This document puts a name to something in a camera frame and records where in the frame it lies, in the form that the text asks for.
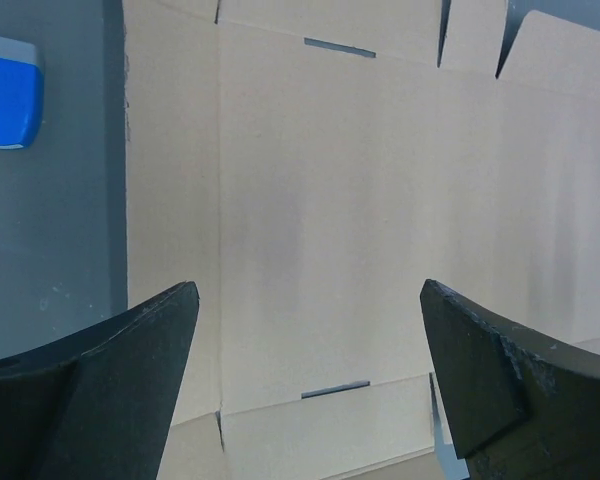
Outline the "brown cardboard box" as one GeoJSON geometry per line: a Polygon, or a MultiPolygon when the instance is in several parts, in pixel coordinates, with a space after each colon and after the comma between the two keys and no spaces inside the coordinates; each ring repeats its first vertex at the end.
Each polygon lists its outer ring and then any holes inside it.
{"type": "Polygon", "coordinates": [[[128,298],[200,313],[162,479],[438,479],[434,278],[600,347],[600,30],[520,1],[127,1],[128,298]]]}

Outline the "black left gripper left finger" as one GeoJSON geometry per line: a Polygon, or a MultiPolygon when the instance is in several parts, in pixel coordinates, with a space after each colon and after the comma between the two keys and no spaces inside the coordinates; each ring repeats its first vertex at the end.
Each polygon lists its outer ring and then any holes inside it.
{"type": "Polygon", "coordinates": [[[0,359],[0,479],[154,479],[199,312],[181,282],[0,359]]]}

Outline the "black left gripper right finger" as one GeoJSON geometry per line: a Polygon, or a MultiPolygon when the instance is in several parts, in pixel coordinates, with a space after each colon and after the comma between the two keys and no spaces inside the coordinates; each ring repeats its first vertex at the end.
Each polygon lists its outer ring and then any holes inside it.
{"type": "Polygon", "coordinates": [[[600,479],[600,355],[428,279],[426,338],[472,479],[600,479]]]}

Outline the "blue eraser block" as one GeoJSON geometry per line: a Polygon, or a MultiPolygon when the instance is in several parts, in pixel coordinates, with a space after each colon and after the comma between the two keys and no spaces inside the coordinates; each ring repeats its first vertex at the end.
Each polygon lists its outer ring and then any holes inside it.
{"type": "Polygon", "coordinates": [[[0,36],[0,150],[29,147],[42,122],[44,61],[33,44],[0,36]]]}

